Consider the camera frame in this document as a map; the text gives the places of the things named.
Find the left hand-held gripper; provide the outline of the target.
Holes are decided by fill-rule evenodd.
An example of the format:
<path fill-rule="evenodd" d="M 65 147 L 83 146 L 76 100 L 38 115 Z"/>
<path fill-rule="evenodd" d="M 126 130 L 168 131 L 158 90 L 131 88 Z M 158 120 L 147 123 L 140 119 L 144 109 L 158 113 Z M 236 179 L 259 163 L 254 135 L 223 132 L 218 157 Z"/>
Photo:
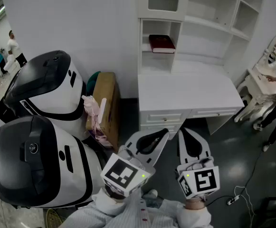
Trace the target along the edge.
<path fill-rule="evenodd" d="M 134 133 L 117 154 L 113 153 L 101 172 L 103 182 L 118 194 L 130 196 L 155 174 L 170 132 L 154 128 Z"/>

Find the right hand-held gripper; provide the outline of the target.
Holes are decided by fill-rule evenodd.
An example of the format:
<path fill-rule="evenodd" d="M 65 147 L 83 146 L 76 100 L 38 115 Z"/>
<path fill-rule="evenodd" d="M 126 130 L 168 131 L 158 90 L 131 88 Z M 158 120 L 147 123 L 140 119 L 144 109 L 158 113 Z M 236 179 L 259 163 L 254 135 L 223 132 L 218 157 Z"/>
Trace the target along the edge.
<path fill-rule="evenodd" d="M 220 189 L 219 167 L 210 156 L 208 142 L 195 131 L 178 132 L 180 165 L 178 184 L 187 199 L 202 198 Z"/>

